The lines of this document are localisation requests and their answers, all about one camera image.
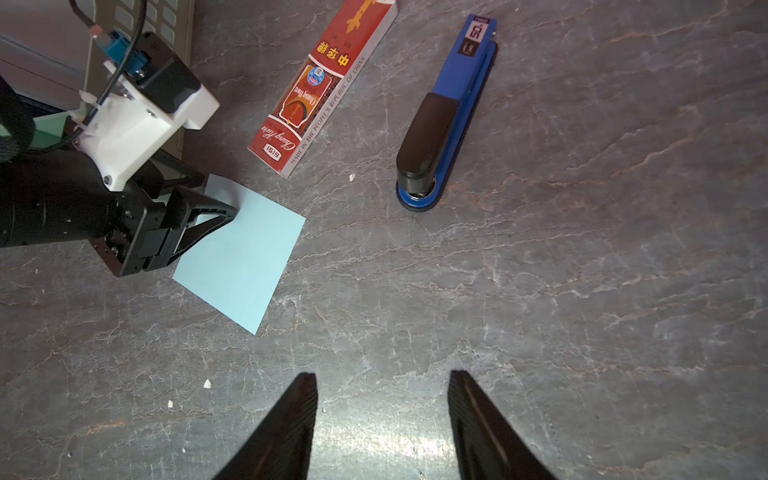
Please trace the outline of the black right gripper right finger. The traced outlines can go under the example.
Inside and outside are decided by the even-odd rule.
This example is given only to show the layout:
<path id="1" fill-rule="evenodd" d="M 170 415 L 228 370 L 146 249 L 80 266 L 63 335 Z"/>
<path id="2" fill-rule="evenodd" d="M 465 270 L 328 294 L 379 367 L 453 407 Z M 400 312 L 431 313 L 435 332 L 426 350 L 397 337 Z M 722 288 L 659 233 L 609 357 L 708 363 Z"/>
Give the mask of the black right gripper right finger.
<path id="1" fill-rule="evenodd" d="M 462 479 L 555 479 L 468 372 L 451 372 L 447 402 Z"/>

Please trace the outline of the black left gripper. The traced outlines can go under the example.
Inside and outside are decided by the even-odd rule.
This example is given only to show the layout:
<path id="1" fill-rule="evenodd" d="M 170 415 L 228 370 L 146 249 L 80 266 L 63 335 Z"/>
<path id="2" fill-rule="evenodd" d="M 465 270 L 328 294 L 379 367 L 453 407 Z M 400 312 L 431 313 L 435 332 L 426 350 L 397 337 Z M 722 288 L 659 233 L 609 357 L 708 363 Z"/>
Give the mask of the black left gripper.
<path id="1" fill-rule="evenodd" d="M 110 195 L 106 233 L 90 245 L 117 277 L 173 264 L 238 213 L 193 191 L 203 181 L 202 173 L 180 161 L 145 163 L 123 191 Z"/>

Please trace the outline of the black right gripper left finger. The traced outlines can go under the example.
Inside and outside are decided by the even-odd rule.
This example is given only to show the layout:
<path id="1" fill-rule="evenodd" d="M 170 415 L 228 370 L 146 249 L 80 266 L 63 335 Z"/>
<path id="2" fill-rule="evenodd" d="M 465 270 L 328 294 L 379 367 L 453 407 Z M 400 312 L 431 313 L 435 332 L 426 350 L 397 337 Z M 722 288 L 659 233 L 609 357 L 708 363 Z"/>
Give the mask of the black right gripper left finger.
<path id="1" fill-rule="evenodd" d="M 308 478 L 318 408 L 317 380 L 300 373 L 217 479 Z"/>

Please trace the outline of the light blue square paper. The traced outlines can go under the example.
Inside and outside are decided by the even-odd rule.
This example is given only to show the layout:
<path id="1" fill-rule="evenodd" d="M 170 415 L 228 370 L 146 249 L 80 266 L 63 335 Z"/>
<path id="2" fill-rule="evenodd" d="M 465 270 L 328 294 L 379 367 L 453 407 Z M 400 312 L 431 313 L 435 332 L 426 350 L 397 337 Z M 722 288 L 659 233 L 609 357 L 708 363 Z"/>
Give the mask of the light blue square paper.
<path id="1" fill-rule="evenodd" d="M 236 217 L 182 255 L 173 279 L 254 334 L 305 218 L 217 175 L 208 178 L 204 194 L 235 207 Z"/>

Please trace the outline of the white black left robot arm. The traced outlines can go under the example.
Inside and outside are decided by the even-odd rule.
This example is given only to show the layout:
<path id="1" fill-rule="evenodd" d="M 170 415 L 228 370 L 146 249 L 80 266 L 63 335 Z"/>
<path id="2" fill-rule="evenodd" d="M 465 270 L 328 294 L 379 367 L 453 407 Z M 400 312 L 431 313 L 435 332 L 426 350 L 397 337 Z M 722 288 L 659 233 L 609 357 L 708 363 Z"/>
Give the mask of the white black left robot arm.
<path id="1" fill-rule="evenodd" d="M 73 149 L 26 153 L 34 121 L 19 96 L 1 85 L 1 245 L 87 240 L 112 273 L 126 276 L 174 263 L 205 236 L 232 222 L 235 207 L 196 192 L 202 175 L 168 155 L 167 180 L 146 162 L 121 192 L 99 179 L 95 163 Z"/>

